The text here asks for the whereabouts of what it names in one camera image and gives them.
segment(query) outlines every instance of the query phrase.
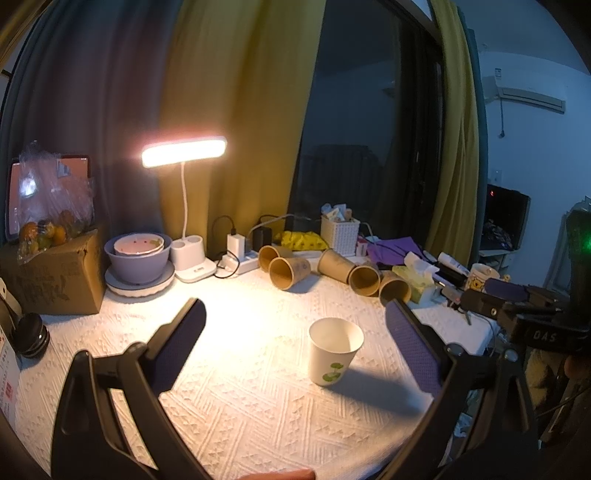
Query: table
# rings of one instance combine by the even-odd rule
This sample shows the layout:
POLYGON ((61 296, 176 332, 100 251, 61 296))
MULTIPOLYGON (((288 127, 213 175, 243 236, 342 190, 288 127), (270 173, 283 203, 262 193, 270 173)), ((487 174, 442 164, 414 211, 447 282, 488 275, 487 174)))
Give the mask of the table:
MULTIPOLYGON (((189 449, 217 479, 311 467, 320 480, 361 478, 392 455, 432 401, 421 392, 391 339, 377 298, 360 297, 327 277, 311 275, 291 292, 254 270, 227 280, 175 280, 140 301, 105 294, 92 316, 45 316, 50 346, 26 361, 17 397, 17 435, 49 471, 51 434, 70 361, 146 342, 186 300, 202 299, 207 326, 174 388, 160 400, 189 449), (365 343, 331 389, 307 378, 307 328, 325 316, 357 323, 365 343)), ((446 342, 482 352, 491 338, 484 321, 468 326, 441 305, 417 309, 446 342)), ((136 457, 153 465, 121 392, 113 392, 136 457)))

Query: purple cloth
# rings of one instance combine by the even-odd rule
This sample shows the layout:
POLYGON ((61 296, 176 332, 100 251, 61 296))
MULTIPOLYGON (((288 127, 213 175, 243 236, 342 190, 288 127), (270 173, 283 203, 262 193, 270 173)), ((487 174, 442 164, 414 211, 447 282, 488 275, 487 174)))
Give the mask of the purple cloth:
POLYGON ((370 242, 368 245, 368 255, 373 263, 404 265, 404 257, 408 252, 416 253, 420 258, 426 260, 423 252, 411 236, 380 240, 374 244, 370 242))

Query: human hand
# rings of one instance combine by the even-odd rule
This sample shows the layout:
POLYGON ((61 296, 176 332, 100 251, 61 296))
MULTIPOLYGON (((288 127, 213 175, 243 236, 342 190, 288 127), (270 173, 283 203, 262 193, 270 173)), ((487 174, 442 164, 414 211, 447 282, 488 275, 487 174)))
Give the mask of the human hand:
POLYGON ((298 470, 297 472, 255 473, 238 480, 316 480, 314 470, 298 470))

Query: cardboard box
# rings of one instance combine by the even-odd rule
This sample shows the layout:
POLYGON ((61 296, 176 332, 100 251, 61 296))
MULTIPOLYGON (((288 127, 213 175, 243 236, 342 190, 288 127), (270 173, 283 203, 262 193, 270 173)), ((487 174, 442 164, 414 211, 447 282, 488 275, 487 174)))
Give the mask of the cardboard box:
POLYGON ((21 364, 0 328, 0 411, 13 430, 16 429, 17 388, 21 364))
POLYGON ((102 243, 97 230, 17 263, 17 245, 0 248, 0 276, 24 312, 98 313, 105 294, 102 243))

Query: mug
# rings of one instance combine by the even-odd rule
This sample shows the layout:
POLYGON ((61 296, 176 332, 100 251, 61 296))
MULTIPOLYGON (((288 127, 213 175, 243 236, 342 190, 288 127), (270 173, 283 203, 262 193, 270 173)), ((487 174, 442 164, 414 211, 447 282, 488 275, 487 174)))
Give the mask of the mug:
POLYGON ((489 278, 500 278, 499 272, 483 263, 475 263, 470 269, 470 275, 468 275, 464 290, 470 288, 472 290, 484 291, 484 283, 489 278))

